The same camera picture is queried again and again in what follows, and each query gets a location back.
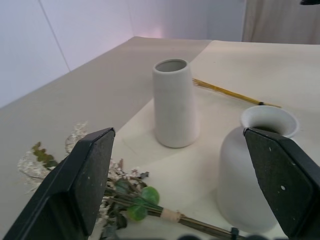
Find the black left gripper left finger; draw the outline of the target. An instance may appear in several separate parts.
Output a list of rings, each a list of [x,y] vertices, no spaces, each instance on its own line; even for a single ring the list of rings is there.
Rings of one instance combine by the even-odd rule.
[[[108,178],[116,131],[80,139],[42,181],[3,240],[88,240]]]

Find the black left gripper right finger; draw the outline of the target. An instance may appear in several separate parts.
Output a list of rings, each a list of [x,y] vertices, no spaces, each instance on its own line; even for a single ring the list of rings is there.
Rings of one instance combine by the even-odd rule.
[[[292,139],[243,131],[258,185],[289,238],[320,238],[320,166]]]

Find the white flared-neck vase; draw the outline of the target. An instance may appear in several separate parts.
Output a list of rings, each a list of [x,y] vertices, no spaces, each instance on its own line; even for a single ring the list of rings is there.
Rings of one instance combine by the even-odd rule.
[[[269,130],[292,138],[299,130],[297,118],[290,112],[267,105],[253,106],[242,112],[240,125],[224,138],[220,148],[217,205],[222,216],[247,233],[265,233],[277,220],[256,178],[245,128]]]

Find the tall white tapered vase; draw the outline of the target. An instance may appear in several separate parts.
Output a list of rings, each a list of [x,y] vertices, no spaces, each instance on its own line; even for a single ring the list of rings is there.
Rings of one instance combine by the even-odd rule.
[[[169,148],[184,148],[200,134],[190,64],[166,59],[152,68],[155,137]]]

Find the dried flower bouquet green leaves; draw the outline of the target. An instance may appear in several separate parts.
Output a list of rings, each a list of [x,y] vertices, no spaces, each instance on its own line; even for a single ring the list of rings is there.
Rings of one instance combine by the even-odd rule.
[[[17,163],[17,169],[24,174],[36,191],[48,174],[57,169],[59,162],[45,148],[41,142],[34,144]],[[147,216],[162,218],[170,222],[192,228],[220,240],[248,240],[241,236],[236,227],[230,230],[195,220],[178,211],[170,211],[161,207],[160,194],[143,180],[149,173],[140,172],[133,168],[130,173],[123,170],[123,161],[111,161],[108,178],[105,183],[96,223],[104,223],[104,229],[124,229],[128,220],[143,221]]]

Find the yellow dried stem bundle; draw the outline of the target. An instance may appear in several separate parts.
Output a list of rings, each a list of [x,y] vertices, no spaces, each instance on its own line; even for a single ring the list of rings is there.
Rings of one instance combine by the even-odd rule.
[[[196,79],[196,78],[193,78],[192,82],[193,82],[194,85],[199,86],[201,88],[205,88],[205,89],[209,89],[209,90],[212,90],[212,91],[215,91],[215,92],[218,92],[218,93],[222,93],[222,94],[225,94],[227,96],[230,96],[230,97],[233,97],[233,98],[236,98],[236,99],[240,99],[242,101],[245,101],[245,102],[257,105],[257,106],[270,106],[270,107],[276,107],[276,108],[280,108],[280,109],[282,108],[279,105],[275,105],[275,104],[259,101],[259,100],[250,98],[248,96],[245,96],[245,95],[242,95],[242,94],[239,94],[239,93],[235,93],[235,92],[232,92],[230,90],[227,90],[227,89],[215,86],[213,84],[201,81],[201,80]]]

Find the cream table mat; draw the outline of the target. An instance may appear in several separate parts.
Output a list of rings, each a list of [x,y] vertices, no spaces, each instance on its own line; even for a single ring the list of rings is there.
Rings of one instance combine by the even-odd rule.
[[[300,124],[295,141],[320,165],[320,45],[212,41],[192,62],[194,78],[281,106]],[[149,172],[160,205],[223,229],[231,225],[216,205],[220,148],[240,125],[248,102],[195,87],[200,135],[184,148],[168,148],[154,135],[148,102],[116,132],[114,161]]]

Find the beige curtain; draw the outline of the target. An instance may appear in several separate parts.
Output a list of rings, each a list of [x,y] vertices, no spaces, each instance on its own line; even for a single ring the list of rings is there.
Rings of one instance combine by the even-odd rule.
[[[320,0],[246,0],[242,41],[320,45]]]

